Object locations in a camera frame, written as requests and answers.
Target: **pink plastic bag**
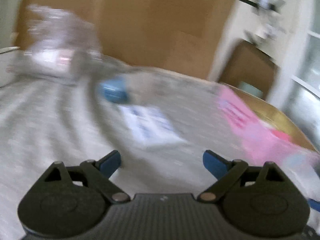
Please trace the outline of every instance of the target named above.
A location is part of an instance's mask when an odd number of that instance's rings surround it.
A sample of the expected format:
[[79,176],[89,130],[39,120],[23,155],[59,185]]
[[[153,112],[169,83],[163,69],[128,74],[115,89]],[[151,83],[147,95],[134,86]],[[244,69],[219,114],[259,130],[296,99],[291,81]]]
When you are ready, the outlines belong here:
[[232,131],[241,138],[242,147],[253,165],[262,166],[267,161],[281,165],[292,154],[308,155],[310,164],[318,160],[318,154],[290,141],[279,138],[264,127],[254,112],[227,86],[222,85],[219,106]]

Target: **brown chair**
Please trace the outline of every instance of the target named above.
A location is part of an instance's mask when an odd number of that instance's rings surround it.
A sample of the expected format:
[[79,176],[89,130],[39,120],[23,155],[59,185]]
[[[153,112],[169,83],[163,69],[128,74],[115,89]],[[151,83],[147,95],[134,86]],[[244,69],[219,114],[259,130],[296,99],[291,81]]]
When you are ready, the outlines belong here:
[[270,57],[251,43],[241,40],[235,47],[219,82],[239,87],[241,81],[262,91],[265,100],[278,67]]

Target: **cardboard panel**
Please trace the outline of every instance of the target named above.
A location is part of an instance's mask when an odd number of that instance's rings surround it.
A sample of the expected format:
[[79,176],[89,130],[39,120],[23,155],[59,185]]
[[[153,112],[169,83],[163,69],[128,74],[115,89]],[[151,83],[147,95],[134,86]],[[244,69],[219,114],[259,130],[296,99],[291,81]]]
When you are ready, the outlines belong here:
[[16,45],[32,44],[26,8],[36,3],[76,13],[96,25],[103,53],[132,65],[207,78],[234,0],[23,0]]

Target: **gray tablecloth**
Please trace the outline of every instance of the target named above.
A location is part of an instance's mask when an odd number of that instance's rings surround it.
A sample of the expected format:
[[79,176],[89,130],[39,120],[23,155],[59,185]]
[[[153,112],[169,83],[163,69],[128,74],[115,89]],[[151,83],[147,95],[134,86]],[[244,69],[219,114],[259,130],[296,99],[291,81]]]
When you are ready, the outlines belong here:
[[126,68],[107,60],[94,69],[73,87],[21,77],[0,88],[1,240],[23,236],[19,201],[55,160],[78,165],[117,149],[123,166],[111,180],[134,196],[199,194],[215,181],[202,165],[206,149],[228,159],[243,158],[239,139],[217,108],[219,85],[154,70],[162,86],[148,104],[158,106],[187,143],[149,152],[134,146],[118,106],[97,93],[100,80]]

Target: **transparent plastic packaging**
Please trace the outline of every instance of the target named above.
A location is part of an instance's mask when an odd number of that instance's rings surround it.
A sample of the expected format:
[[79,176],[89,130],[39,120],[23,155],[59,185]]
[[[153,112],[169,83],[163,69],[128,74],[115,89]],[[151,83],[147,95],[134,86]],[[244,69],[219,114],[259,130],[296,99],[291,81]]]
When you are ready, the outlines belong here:
[[14,72],[74,84],[90,61],[101,59],[93,24],[61,9],[38,5],[29,9],[41,20],[30,21],[35,43],[13,62]]

